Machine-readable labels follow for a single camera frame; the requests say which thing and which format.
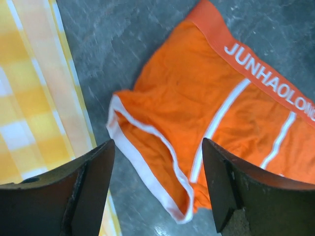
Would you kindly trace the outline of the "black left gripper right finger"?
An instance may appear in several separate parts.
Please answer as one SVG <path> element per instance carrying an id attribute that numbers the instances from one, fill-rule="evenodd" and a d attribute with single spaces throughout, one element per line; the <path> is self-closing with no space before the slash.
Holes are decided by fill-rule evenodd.
<path id="1" fill-rule="evenodd" d="M 202 157 L 214 223 L 223 236 L 313 236 L 315 186 L 268 172 L 210 139 Z"/>

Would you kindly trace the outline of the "orange boxer underwear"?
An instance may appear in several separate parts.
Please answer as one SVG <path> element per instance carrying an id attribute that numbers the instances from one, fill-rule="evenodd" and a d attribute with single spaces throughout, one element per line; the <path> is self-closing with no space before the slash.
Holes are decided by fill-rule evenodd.
<path id="1" fill-rule="evenodd" d="M 315 105 L 230 33 L 208 0 L 178 24 L 134 88 L 113 94 L 107 130 L 178 224 L 211 208 L 208 138 L 290 179 L 315 181 Z"/>

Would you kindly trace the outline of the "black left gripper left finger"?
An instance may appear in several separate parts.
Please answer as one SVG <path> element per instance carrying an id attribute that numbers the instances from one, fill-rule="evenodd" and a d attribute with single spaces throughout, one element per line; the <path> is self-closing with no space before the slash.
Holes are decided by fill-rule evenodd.
<path id="1" fill-rule="evenodd" d="M 109 140 L 21 183 L 0 186 L 2 236 L 99 234 L 115 158 Z"/>

